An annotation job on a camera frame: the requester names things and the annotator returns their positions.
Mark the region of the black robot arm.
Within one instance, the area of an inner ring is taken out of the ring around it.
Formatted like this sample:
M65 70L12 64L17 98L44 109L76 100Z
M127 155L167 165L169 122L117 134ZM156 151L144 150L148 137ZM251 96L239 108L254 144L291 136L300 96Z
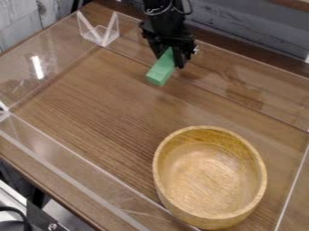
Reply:
M191 1L187 1L187 5L188 10L184 10L181 0L141 0L145 15L139 23L141 37L157 59L171 49L173 64L179 69L184 68L197 50L193 34L184 24L185 16L192 13Z

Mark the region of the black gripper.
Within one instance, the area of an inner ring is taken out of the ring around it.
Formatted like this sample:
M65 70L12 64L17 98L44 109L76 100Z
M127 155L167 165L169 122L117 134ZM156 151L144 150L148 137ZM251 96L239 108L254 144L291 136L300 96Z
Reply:
M159 59L167 48L172 47L175 67L181 69L196 52L193 35L184 25L184 15L176 11L148 15L139 27L155 57Z

